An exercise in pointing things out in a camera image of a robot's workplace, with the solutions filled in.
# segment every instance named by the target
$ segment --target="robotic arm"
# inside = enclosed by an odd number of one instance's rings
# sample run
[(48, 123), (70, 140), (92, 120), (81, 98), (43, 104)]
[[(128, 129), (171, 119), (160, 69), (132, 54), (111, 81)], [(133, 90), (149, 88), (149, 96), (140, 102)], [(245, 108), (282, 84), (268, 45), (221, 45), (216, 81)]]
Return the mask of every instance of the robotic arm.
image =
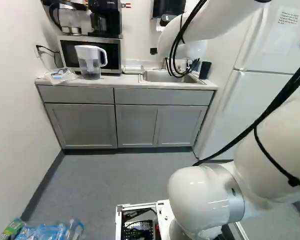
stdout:
[[(226, 33), (270, 1), (208, 0), (183, 34), (185, 44), (179, 45), (176, 58), (197, 59), (202, 57), (205, 49), (202, 40), (214, 39)], [(177, 16), (165, 27), (157, 45), (158, 54), (161, 57), (169, 57), (171, 46), (180, 31), (180, 23), (184, 24), (190, 14), (191, 12), (187, 11), (182, 16)]]
[[(188, 25), (183, 34), (185, 44), (178, 46), (176, 58), (201, 57), (202, 40), (224, 34), (270, 1), (209, 0)], [(182, 23), (189, 15), (183, 14)], [(169, 56), (180, 21), (181, 16), (176, 17), (162, 32), (157, 46), (162, 57)], [(171, 176), (168, 195), (175, 216), (171, 240), (180, 231), (193, 240), (210, 240), (224, 224), (300, 201), (300, 185), (287, 181), (287, 175), (269, 161), (260, 143), (286, 173), (300, 180), (300, 95), (289, 99), (250, 132), (233, 162), (186, 167)]]

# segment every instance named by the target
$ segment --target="wall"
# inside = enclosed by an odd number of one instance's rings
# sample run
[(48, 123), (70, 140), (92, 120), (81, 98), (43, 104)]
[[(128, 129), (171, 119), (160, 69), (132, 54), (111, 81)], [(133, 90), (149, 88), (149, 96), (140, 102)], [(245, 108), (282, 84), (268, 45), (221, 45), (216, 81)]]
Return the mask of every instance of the wall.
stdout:
[(54, 41), (39, 0), (0, 1), (0, 233), (21, 215), (60, 151), (34, 85), (46, 69), (33, 43), (55, 49)]
[[(150, 48), (157, 47), (161, 34), (156, 30), (157, 19), (151, 19), (153, 0), (127, 2), (131, 3), (132, 8), (122, 9), (123, 62), (126, 60), (161, 61), (157, 55), (150, 54)], [(198, 0), (187, 0), (185, 11), (193, 8), (197, 2)]]

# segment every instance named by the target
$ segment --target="microwave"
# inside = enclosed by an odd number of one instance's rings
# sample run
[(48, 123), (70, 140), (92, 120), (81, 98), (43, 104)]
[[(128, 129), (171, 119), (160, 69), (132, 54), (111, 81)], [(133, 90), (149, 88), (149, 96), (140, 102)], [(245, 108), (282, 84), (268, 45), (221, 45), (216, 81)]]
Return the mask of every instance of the microwave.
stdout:
[[(108, 64), (101, 67), (102, 73), (121, 74), (121, 40), (116, 38), (101, 38), (92, 36), (58, 36), (58, 45), (63, 66), (73, 72), (80, 72), (79, 61), (76, 53), (76, 45), (92, 45), (106, 51)], [(104, 62), (104, 55), (101, 54), (101, 62)]]

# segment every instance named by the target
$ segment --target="kitchen sink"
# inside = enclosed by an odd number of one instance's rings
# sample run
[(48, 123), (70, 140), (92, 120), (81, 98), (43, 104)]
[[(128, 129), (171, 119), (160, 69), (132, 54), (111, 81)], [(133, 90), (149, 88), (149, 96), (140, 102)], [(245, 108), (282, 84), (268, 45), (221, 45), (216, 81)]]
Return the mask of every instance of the kitchen sink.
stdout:
[(181, 78), (170, 76), (165, 69), (146, 70), (141, 78), (141, 82), (147, 83), (205, 84), (191, 74)]

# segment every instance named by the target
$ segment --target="refrigerator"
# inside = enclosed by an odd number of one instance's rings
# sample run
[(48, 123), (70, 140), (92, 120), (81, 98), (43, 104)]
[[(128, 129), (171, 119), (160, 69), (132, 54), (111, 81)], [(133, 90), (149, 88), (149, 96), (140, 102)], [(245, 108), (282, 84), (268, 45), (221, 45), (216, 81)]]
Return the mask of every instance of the refrigerator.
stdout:
[[(204, 60), (212, 62), (208, 78), (219, 89), (193, 147), (200, 160), (252, 124), (299, 68), (300, 0), (272, 0), (209, 40)], [(293, 95), (298, 94), (300, 87)], [(237, 149), (238, 144), (214, 160), (233, 160)]]

